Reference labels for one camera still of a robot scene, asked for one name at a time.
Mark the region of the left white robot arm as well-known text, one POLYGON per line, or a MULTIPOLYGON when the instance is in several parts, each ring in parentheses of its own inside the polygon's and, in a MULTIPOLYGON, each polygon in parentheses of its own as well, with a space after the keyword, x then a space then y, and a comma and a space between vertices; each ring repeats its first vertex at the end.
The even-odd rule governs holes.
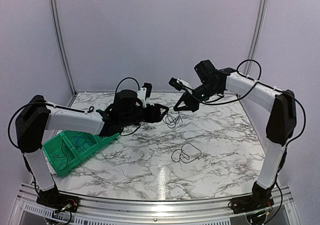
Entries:
POLYGON ((53 208, 63 204, 63 196, 47 166, 42 149, 45 131, 67 130, 100 137, 121 134, 128 126, 140 123, 159 123, 169 108, 162 104, 149 104, 151 84, 138 91, 116 91, 113 103, 105 110, 74 109, 46 101, 35 95, 29 103, 20 107, 8 122, 7 136, 11 144, 20 150, 30 173, 35 178, 44 200, 53 208))

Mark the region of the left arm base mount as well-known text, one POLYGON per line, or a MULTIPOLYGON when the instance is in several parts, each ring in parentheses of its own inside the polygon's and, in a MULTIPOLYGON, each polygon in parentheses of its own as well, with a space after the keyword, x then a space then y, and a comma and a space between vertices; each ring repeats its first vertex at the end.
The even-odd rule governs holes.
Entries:
POLYGON ((66 208, 66 210, 76 213, 79 207, 80 198, 78 196, 60 193, 58 197, 47 198, 46 200, 43 200, 38 196, 36 203, 56 210, 61 210, 67 205, 71 205, 71 207, 66 208))

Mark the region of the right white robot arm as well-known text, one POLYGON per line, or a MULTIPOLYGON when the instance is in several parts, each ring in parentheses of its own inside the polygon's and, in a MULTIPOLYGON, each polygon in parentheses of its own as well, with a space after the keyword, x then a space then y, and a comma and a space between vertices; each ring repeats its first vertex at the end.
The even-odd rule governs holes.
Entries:
POLYGON ((279 172, 282 170, 287 149, 291 142, 297 139, 294 130, 297 125, 296 106, 301 103, 296 99, 292 90, 280 90, 245 75, 237 68, 217 69, 210 60, 203 60, 194 67, 201 85, 191 88, 180 79, 171 78, 169 85, 184 93, 174 106, 174 110, 195 112, 200 105, 214 106, 208 102, 214 95, 223 95, 225 91, 237 95, 237 100, 245 98, 264 108, 269 112, 265 134, 267 149, 260 174, 253 184, 252 194, 246 201, 233 200, 239 208, 242 205, 252 209, 260 208, 271 196, 271 191, 276 185, 279 172))

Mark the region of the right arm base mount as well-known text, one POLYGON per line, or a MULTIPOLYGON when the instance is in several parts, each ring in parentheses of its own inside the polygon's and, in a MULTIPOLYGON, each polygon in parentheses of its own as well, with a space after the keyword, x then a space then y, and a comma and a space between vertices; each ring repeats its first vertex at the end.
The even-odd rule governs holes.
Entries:
POLYGON ((274 200, 272 197, 267 197, 263 201, 254 201, 252 195, 246 195, 232 198, 227 206, 234 214, 241 214, 270 208, 273 205, 274 200))

